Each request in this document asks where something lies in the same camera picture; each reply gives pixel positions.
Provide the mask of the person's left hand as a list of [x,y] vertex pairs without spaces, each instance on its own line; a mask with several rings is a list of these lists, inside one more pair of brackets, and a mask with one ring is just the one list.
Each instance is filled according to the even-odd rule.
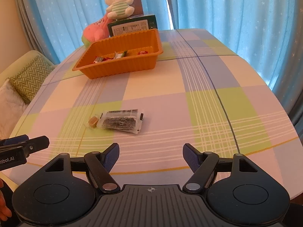
[[0,198],[0,216],[1,221],[7,221],[8,218],[12,217],[12,212],[9,208],[12,191],[10,187],[2,179],[1,183],[1,198]]

